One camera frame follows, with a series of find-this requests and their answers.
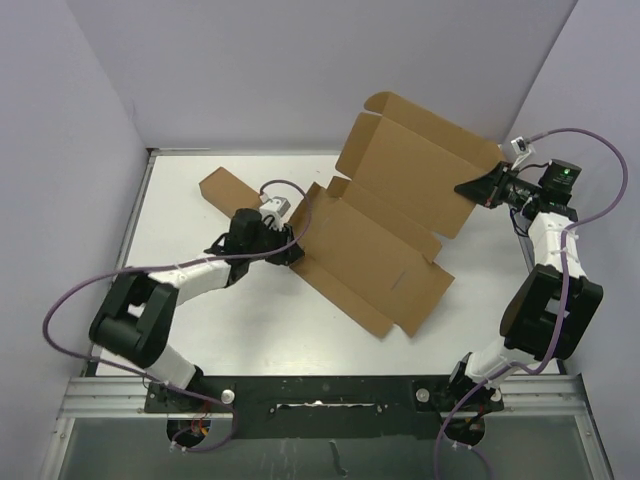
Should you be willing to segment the large cardboard box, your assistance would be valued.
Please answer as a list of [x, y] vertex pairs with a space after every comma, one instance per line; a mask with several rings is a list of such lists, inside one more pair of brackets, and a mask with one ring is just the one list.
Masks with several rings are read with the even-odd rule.
[[291, 217], [294, 272], [370, 334], [414, 335], [453, 282], [437, 264], [444, 239], [473, 211], [455, 192], [502, 160], [494, 141], [395, 94], [369, 97], [327, 186]]

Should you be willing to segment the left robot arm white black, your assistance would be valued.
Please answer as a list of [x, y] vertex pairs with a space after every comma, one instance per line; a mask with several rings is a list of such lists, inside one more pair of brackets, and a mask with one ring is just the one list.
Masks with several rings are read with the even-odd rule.
[[169, 401], [182, 411], [193, 410], [205, 392], [203, 373], [168, 344], [174, 312], [201, 294], [234, 285], [255, 261], [289, 266], [303, 258], [292, 227], [283, 220], [288, 209], [284, 198], [275, 197], [257, 209], [237, 210], [229, 231], [205, 251], [214, 260], [118, 275], [90, 326], [90, 340], [169, 383]]

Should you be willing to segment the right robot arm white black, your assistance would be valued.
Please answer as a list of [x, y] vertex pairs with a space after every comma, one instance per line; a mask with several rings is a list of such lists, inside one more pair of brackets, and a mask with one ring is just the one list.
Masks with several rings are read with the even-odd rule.
[[498, 338], [463, 357], [445, 383], [452, 406], [464, 409], [489, 399], [521, 365], [567, 359], [596, 313], [604, 291], [587, 278], [576, 237], [568, 229], [578, 220], [569, 201], [580, 171], [551, 160], [532, 184], [501, 161], [489, 173], [455, 187], [457, 194], [478, 205], [493, 209], [506, 204], [512, 214], [528, 220], [525, 236], [533, 248], [533, 264], [506, 307]]

